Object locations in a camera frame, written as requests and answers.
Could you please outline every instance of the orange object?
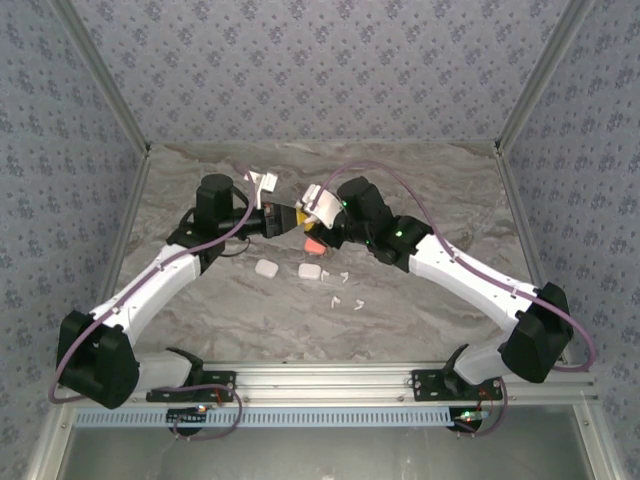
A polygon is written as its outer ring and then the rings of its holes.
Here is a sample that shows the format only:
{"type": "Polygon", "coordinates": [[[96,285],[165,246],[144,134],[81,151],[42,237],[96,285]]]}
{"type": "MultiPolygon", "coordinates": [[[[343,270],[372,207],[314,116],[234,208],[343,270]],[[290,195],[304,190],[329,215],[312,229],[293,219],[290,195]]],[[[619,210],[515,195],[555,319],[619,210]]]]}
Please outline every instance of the orange object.
{"type": "Polygon", "coordinates": [[[310,253],[311,255],[324,255],[327,251],[327,247],[325,247],[321,243],[316,242],[315,240],[307,238],[307,240],[304,242],[304,251],[310,253]]]}

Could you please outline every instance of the wall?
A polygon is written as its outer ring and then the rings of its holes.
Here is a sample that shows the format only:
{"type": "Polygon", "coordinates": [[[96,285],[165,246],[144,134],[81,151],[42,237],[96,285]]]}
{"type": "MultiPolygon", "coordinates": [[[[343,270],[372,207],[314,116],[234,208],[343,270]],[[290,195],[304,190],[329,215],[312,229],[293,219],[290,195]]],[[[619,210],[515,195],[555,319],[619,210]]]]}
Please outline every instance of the wall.
{"type": "Polygon", "coordinates": [[[495,138],[566,4],[73,2],[156,143],[495,138]]]}
{"type": "Polygon", "coordinates": [[[598,346],[594,371],[640,478],[640,5],[597,4],[508,154],[550,280],[598,346]]]}
{"type": "Polygon", "coordinates": [[[96,299],[138,158],[45,0],[0,2],[0,478],[48,403],[62,318],[96,299]]]}

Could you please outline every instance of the yellow object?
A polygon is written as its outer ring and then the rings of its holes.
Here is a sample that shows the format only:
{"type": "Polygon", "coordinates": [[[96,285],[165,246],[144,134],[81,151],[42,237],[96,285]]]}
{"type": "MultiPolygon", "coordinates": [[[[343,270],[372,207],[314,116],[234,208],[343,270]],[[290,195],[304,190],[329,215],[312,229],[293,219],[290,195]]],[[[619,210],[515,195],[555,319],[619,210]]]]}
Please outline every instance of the yellow object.
{"type": "Polygon", "coordinates": [[[300,210],[299,208],[296,208],[296,221],[298,222],[298,225],[300,225],[301,223],[304,223],[304,221],[309,218],[309,215],[307,215],[306,213],[304,213],[302,210],[300,210]]]}
{"type": "Polygon", "coordinates": [[[306,213],[304,213],[302,210],[300,210],[299,208],[296,208],[296,221],[298,222],[298,225],[300,225],[301,223],[304,224],[304,231],[308,232],[309,230],[311,230],[311,228],[313,228],[313,222],[311,223],[304,223],[304,221],[309,218],[309,215],[307,215],[306,213]]]}

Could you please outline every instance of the marble tabletop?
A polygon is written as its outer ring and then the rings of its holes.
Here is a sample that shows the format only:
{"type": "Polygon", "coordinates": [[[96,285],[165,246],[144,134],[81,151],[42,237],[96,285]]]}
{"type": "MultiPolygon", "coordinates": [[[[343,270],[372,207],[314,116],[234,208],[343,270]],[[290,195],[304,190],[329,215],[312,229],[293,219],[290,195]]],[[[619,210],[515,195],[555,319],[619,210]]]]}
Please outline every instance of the marble tabletop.
{"type": "MultiPolygon", "coordinates": [[[[200,179],[230,175],[241,162],[279,175],[265,198],[293,205],[310,183],[321,183],[347,161],[378,160],[418,191],[457,247],[511,277],[528,280],[524,255],[495,159],[483,148],[426,143],[261,143],[154,146],[118,288],[157,254],[195,202],[200,179]]],[[[361,170],[345,174],[334,191],[361,170]]],[[[395,213],[420,216],[408,194],[383,172],[364,173],[395,213]]],[[[313,257],[300,228],[277,238],[252,237],[248,251],[219,258],[176,295],[140,337],[136,350],[173,346],[205,360],[446,360],[461,344],[497,334],[481,312],[444,288],[379,264],[362,247],[313,257]],[[266,258],[280,270],[272,280],[254,272],[266,258]],[[298,265],[315,263],[324,282],[300,280],[298,265]],[[342,283],[340,272],[349,272],[342,283]],[[331,299],[341,303],[331,309],[331,299]],[[356,299],[364,307],[355,311],[356,299]]],[[[225,253],[242,248],[229,241],[225,253]]]]}

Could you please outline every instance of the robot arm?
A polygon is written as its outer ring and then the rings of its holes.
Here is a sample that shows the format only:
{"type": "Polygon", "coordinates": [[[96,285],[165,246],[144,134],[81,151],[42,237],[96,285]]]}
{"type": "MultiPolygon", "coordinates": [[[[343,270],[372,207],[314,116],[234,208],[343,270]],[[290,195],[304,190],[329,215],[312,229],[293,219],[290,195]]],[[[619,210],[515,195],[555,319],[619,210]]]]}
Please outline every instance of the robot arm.
{"type": "MultiPolygon", "coordinates": [[[[275,178],[251,172],[260,190],[272,191],[275,178]]],[[[89,314],[73,311],[63,320],[58,343],[58,363],[76,339],[110,311],[110,316],[80,344],[65,367],[59,383],[108,407],[120,406],[134,391],[189,385],[195,380],[198,359],[180,351],[134,355],[133,346],[153,317],[182,288],[193,282],[222,254],[224,242],[191,253],[192,247],[211,242],[233,229],[246,208],[233,208],[233,195],[248,205],[246,197],[225,175],[207,175],[196,192],[196,206],[180,221],[156,258],[124,289],[89,314]],[[175,258],[166,264],[166,260],[175,258]]],[[[257,202],[236,237],[281,235],[297,225],[296,209],[257,202]]]]}
{"type": "Polygon", "coordinates": [[[442,248],[433,229],[409,216],[394,216],[380,192],[364,177],[338,189],[338,198],[326,190],[312,208],[319,191],[309,187],[301,207],[316,221],[307,235],[326,246],[340,248],[345,242],[360,243],[381,263],[431,280],[467,300],[493,320],[502,334],[478,345],[463,345],[445,367],[445,381],[453,392],[485,380],[515,373],[541,383],[571,339],[573,330],[556,315],[515,295],[526,292],[568,313],[564,292],[553,284],[538,289],[509,278],[453,248],[455,257],[466,260],[492,278],[513,285],[509,293],[470,273],[442,248]]]}

